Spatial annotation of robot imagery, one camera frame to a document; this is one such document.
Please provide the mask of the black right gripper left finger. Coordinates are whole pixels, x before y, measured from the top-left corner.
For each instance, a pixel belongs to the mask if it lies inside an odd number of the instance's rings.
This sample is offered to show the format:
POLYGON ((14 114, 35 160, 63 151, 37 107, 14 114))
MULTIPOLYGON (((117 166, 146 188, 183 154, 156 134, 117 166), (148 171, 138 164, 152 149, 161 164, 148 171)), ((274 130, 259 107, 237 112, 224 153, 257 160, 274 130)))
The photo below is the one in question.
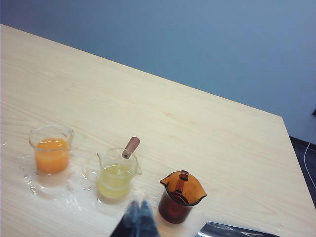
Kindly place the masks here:
POLYGON ((137 237, 139 232, 139 216, 139 201, 137 199, 133 199, 129 203, 123 217, 111 233, 110 237, 137 237))

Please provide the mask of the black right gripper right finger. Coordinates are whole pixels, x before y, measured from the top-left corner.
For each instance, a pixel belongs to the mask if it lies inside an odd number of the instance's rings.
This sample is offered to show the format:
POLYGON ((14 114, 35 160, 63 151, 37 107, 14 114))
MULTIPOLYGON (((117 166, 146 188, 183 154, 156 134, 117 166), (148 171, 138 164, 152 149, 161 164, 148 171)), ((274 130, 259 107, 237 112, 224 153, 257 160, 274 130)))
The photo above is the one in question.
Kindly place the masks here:
POLYGON ((139 211, 139 236, 140 237, 159 237, 155 219, 150 203, 144 199, 139 211))

